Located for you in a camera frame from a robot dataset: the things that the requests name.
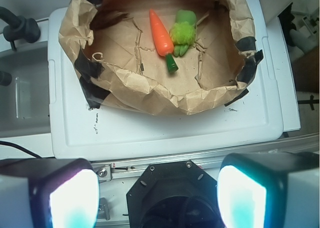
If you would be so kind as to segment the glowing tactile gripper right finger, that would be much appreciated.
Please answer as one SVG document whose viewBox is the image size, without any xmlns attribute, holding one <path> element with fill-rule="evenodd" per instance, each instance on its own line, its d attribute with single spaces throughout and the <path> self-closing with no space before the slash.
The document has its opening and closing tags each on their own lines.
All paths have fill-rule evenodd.
<svg viewBox="0 0 320 228">
<path fill-rule="evenodd" d="M 218 174 L 217 201 L 225 227 L 319 227 L 320 156 L 228 154 Z"/>
</svg>

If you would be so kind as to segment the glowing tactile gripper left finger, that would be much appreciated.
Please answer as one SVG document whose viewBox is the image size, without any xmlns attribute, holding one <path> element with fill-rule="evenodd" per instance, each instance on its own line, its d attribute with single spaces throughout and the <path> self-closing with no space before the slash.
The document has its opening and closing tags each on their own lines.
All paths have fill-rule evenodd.
<svg viewBox="0 0 320 228">
<path fill-rule="evenodd" d="M 83 158 L 3 159 L 1 227 L 94 227 L 98 176 Z"/>
</svg>

